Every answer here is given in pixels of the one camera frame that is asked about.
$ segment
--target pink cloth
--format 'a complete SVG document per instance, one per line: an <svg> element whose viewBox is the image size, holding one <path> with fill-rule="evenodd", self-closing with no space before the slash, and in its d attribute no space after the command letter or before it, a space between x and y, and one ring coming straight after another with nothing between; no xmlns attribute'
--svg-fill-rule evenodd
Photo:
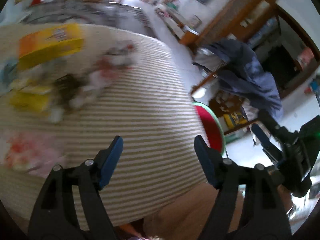
<svg viewBox="0 0 320 240"><path fill-rule="evenodd" d="M55 164L65 164L62 144L50 133L6 130L0 147L2 165L43 178Z"/></svg>

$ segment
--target wooden cabinet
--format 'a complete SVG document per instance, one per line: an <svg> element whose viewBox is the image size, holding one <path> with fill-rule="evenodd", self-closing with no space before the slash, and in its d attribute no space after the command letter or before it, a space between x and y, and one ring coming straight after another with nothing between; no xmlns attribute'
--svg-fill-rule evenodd
<svg viewBox="0 0 320 240"><path fill-rule="evenodd" d="M205 28L196 46L233 34L247 41L276 13L276 0L231 0Z"/></svg>

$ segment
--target green rim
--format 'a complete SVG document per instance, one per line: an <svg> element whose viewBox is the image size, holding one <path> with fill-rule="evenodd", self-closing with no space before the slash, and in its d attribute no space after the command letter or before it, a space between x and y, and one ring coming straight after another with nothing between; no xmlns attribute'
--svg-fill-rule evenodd
<svg viewBox="0 0 320 240"><path fill-rule="evenodd" d="M202 108L204 108L211 116L212 118L215 120L219 130L220 130L220 135L221 135L221 138L222 138L222 150L221 150L221 155L223 155L226 151L226 140L224 138L224 132L223 132L223 129L219 123L219 119L217 118L217 116L214 114L214 112L208 107L206 106L205 104L203 103L200 103L200 102L193 102L192 103L194 106L201 106Z"/></svg>

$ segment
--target person's leg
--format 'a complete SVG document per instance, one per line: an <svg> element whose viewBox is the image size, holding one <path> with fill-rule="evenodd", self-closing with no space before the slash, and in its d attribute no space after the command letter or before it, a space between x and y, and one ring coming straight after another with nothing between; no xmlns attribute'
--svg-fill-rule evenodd
<svg viewBox="0 0 320 240"><path fill-rule="evenodd" d="M164 240L196 240L200 235L218 195L209 183L202 183L180 196L159 212L145 217L143 229L147 236ZM278 187L286 211L292 207L291 193L284 186ZM244 199L239 192L229 232L237 229Z"/></svg>

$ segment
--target clutter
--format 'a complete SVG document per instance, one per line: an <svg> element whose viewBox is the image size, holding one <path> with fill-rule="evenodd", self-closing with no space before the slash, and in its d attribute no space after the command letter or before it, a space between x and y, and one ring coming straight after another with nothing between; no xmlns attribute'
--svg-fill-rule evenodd
<svg viewBox="0 0 320 240"><path fill-rule="evenodd" d="M224 120L226 121L229 129L233 129L237 125L245 124L248 122L246 120L246 118L242 115L241 112L233 112L231 114L224 114L223 117L224 117Z"/></svg>
<svg viewBox="0 0 320 240"><path fill-rule="evenodd" d="M256 118L258 118L258 112L259 110L253 106L250 105L250 101L248 99L245 99L242 103L242 110L246 116L246 119L248 121L252 121Z"/></svg>
<svg viewBox="0 0 320 240"><path fill-rule="evenodd" d="M232 143L234 141L237 141L243 138L247 133L248 133L248 129L244 127L237 131L234 131L233 133L229 133L228 135L225 135L226 144Z"/></svg>
<svg viewBox="0 0 320 240"><path fill-rule="evenodd" d="M309 84L309 87L305 90L305 93L313 92L317 98L318 104L320 106L320 75L317 74L313 81Z"/></svg>
<svg viewBox="0 0 320 240"><path fill-rule="evenodd" d="M46 132L5 130L0 133L0 164L46 178L55 164L65 164L62 148Z"/></svg>
<svg viewBox="0 0 320 240"><path fill-rule="evenodd" d="M84 38L75 23L48 28L20 39L19 70L25 70L43 62L79 52Z"/></svg>
<svg viewBox="0 0 320 240"><path fill-rule="evenodd" d="M80 51L83 44L77 24L45 29L20 39L17 74L10 80L3 78L13 89L9 104L59 123L64 114L94 102L102 89L137 63L136 46L128 40L117 41L82 76L68 73L54 78L65 67L65 56Z"/></svg>
<svg viewBox="0 0 320 240"><path fill-rule="evenodd" d="M193 15L192 18L189 20L189 27L191 29L196 29L201 25L202 21L197 15Z"/></svg>
<svg viewBox="0 0 320 240"><path fill-rule="evenodd" d="M239 111L245 98L219 90L209 101L210 109L220 118L225 114Z"/></svg>
<svg viewBox="0 0 320 240"><path fill-rule="evenodd" d="M241 23L241 25L243 27L245 27L245 25L249 25L248 22L246 22L245 20ZM253 35L248 41L247 41L247 45L250 48L255 48L257 47L261 41L263 41L266 37L268 37L270 35L270 33L272 33L273 31L275 31L277 28L279 28L278 25L278 21L276 17L272 17L269 20L267 20L267 22L263 25L262 28L260 28L260 30L255 33L255 35Z"/></svg>
<svg viewBox="0 0 320 240"><path fill-rule="evenodd" d="M166 6L162 3L159 3L155 6L155 12L164 15L166 13Z"/></svg>

